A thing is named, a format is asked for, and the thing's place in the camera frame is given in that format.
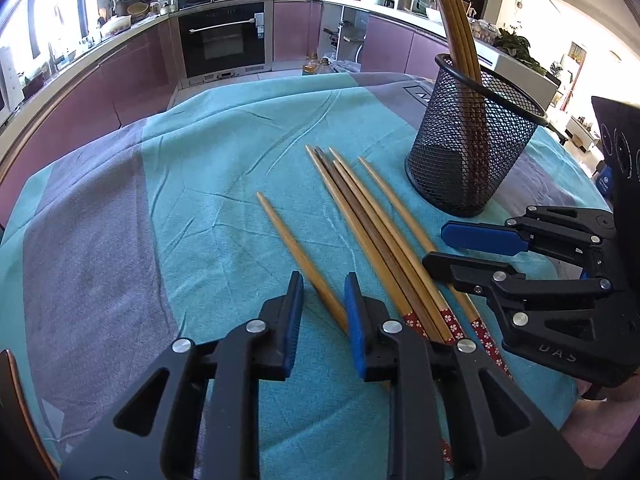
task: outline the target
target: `oven handle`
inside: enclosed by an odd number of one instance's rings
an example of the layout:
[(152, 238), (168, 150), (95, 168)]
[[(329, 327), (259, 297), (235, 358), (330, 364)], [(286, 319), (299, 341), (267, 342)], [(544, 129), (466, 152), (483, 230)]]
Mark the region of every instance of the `oven handle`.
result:
[(211, 25), (210, 27), (190, 28), (189, 34), (195, 34), (196, 32), (202, 32), (203, 30), (210, 30), (212, 28), (228, 27), (229, 25), (241, 25), (242, 23), (255, 23), (255, 18), (242, 20), (242, 22), (220, 23), (220, 25)]

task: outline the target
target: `green plant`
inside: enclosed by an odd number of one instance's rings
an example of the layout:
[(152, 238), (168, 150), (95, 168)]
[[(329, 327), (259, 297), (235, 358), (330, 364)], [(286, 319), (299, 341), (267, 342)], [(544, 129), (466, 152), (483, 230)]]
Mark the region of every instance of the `green plant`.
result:
[(528, 66), (539, 74), (546, 74), (546, 69), (542, 68), (540, 63), (529, 54), (531, 44), (524, 36), (518, 36), (515, 32), (511, 33), (501, 28), (500, 37), (495, 40), (494, 47), (503, 51), (505, 54), (509, 54), (509, 56), (517, 59), (523, 65)]

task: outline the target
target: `black mesh pencil holder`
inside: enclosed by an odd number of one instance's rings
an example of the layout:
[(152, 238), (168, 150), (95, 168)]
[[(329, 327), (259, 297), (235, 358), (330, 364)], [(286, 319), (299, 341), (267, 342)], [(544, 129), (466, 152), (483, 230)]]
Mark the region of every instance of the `black mesh pencil holder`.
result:
[(475, 216), (498, 189), (546, 113), (528, 94), (481, 67), (482, 85), (459, 73), (448, 54), (440, 67), (404, 168), (438, 209)]

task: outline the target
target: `bottle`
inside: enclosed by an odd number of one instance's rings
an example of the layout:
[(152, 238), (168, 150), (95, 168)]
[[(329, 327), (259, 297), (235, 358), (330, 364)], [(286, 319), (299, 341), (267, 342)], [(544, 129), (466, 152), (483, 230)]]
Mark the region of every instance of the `bottle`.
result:
[(413, 0), (394, 0), (394, 9), (405, 10), (411, 12), (411, 8), (414, 6)]
[(334, 73), (334, 69), (331, 68), (331, 65), (329, 64), (329, 60), (325, 57), (322, 58), (322, 60), (320, 61), (320, 66), (318, 67), (318, 71), (316, 72), (317, 74), (332, 74)]
[(313, 75), (318, 71), (318, 54), (315, 52), (306, 57), (306, 63), (302, 66), (302, 75)]

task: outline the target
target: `pink cabinet door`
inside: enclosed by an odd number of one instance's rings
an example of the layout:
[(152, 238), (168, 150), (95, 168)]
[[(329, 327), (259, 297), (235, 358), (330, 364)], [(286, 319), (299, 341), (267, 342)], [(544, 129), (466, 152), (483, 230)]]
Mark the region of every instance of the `pink cabinet door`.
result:
[(122, 126), (164, 112), (174, 92), (162, 57), (161, 25), (139, 34), (100, 64)]
[(273, 3), (273, 60), (305, 59), (309, 48), (311, 2)]
[(413, 38), (410, 28), (371, 16), (360, 54), (362, 71), (404, 73)]
[(82, 81), (47, 116), (0, 184), (0, 224), (6, 227), (27, 179), (61, 156), (120, 127), (100, 70)]
[(448, 53), (449, 47), (445, 43), (441, 43), (426, 34), (418, 34), (416, 32), (409, 51), (409, 59), (406, 63), (406, 73), (427, 79), (436, 79), (439, 68), (434, 58), (438, 54)]

